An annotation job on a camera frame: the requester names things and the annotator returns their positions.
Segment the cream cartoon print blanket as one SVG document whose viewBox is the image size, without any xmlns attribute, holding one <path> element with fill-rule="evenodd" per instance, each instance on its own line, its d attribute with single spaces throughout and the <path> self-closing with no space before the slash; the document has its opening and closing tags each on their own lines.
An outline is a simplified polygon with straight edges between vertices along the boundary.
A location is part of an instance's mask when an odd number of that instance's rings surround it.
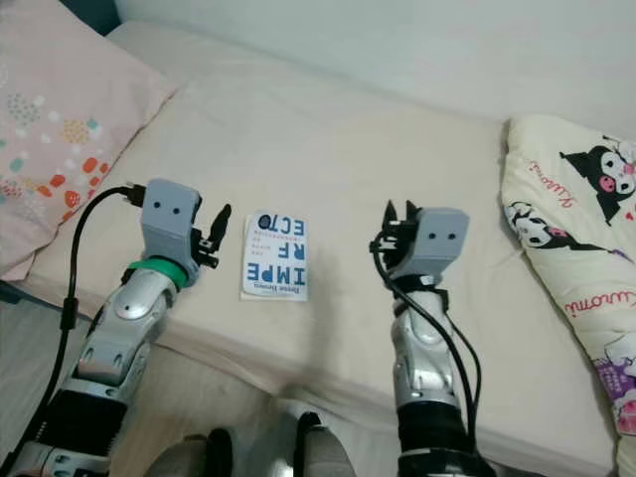
<svg viewBox="0 0 636 477">
<path fill-rule="evenodd" d="M 506 131 L 506 223 L 636 436 L 636 140 L 554 115 Z"/>
</svg>

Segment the pink dotted pillow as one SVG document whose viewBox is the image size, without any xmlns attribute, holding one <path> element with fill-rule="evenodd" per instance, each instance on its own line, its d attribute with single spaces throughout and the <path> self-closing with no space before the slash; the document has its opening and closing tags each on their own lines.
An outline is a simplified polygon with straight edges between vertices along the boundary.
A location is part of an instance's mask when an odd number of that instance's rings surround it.
<svg viewBox="0 0 636 477">
<path fill-rule="evenodd" d="M 1 0 L 0 40 L 1 277 L 18 281 L 176 84 L 60 0 Z"/>
</svg>

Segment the white book blue letters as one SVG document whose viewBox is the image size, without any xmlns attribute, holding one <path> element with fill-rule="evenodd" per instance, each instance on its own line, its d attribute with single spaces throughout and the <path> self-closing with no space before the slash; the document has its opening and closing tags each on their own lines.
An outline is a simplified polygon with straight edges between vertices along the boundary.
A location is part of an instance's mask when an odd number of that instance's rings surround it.
<svg viewBox="0 0 636 477">
<path fill-rule="evenodd" d="M 242 233 L 242 300 L 294 301 L 309 298 L 309 228 L 289 215 L 254 211 Z"/>
</svg>

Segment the cream sheeted bed mattress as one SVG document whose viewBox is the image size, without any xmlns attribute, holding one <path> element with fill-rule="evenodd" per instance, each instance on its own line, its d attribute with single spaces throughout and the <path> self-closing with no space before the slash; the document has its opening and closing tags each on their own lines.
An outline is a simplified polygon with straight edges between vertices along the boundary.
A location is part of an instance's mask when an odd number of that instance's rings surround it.
<svg viewBox="0 0 636 477">
<path fill-rule="evenodd" d="M 196 188 L 207 223 L 235 209 L 220 264 L 179 294 L 156 350 L 226 370 L 270 394 L 299 392 L 373 429 L 395 472 L 391 293 L 368 251 L 388 201 L 471 219 L 446 268 L 449 315 L 483 364 L 480 450 L 547 476 L 607 477 L 610 417 L 590 364 L 506 232 L 503 127 L 360 89 L 214 38 L 156 24 L 109 44 L 175 81 L 105 178 Z M 257 211 L 304 224 L 309 298 L 244 300 L 242 241 Z"/>
</svg>

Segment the grey right robot leg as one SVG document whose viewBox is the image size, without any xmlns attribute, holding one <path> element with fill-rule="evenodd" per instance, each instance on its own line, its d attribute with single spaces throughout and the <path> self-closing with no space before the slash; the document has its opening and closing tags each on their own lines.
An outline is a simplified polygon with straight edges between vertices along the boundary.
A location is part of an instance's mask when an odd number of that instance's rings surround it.
<svg viewBox="0 0 636 477">
<path fill-rule="evenodd" d="M 313 410 L 296 423 L 292 477 L 356 477 L 344 445 Z"/>
</svg>

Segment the grey robot leg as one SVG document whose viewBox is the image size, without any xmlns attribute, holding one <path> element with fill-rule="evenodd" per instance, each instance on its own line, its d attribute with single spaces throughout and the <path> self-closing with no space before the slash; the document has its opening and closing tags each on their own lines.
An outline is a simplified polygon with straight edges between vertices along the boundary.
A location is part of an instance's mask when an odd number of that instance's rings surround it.
<svg viewBox="0 0 636 477">
<path fill-rule="evenodd" d="M 214 428 L 208 433 L 191 433 L 162 451 L 145 477 L 224 477 L 226 433 Z"/>
<path fill-rule="evenodd" d="M 344 445 L 313 410 L 296 423 L 292 477 L 356 477 Z"/>
</svg>

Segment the grey left robot leg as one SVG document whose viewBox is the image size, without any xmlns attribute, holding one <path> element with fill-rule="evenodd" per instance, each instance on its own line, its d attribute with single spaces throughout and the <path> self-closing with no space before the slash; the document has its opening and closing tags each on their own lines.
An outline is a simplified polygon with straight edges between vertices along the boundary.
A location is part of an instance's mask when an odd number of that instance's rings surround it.
<svg viewBox="0 0 636 477">
<path fill-rule="evenodd" d="M 145 477 L 224 477 L 226 433 L 214 428 L 208 433 L 191 433 L 162 451 Z"/>
</svg>

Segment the teal upholstered headboard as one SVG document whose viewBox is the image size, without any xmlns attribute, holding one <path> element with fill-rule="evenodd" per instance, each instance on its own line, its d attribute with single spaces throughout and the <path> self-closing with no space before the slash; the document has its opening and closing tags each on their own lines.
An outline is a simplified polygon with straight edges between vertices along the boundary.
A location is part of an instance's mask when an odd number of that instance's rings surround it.
<svg viewBox="0 0 636 477">
<path fill-rule="evenodd" d="M 60 3 L 101 36 L 122 24 L 115 0 L 60 0 Z"/>
</svg>

